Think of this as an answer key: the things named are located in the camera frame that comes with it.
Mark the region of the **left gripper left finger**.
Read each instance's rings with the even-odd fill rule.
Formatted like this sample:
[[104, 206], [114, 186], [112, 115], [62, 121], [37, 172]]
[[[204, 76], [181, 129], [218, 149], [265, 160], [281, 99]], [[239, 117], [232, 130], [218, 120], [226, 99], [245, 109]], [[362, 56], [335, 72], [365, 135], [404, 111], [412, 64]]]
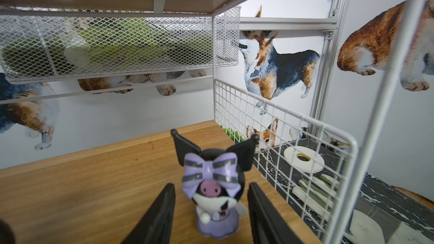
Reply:
[[122, 244], [169, 244], [175, 204], [175, 185], [168, 183]]

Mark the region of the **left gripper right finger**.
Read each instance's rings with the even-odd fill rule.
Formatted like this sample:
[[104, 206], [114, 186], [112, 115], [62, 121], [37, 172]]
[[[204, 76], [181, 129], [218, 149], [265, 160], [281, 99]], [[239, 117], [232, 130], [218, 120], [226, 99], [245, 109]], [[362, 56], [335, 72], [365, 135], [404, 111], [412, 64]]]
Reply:
[[300, 244], [302, 242], [257, 183], [249, 184], [247, 198], [254, 244]]

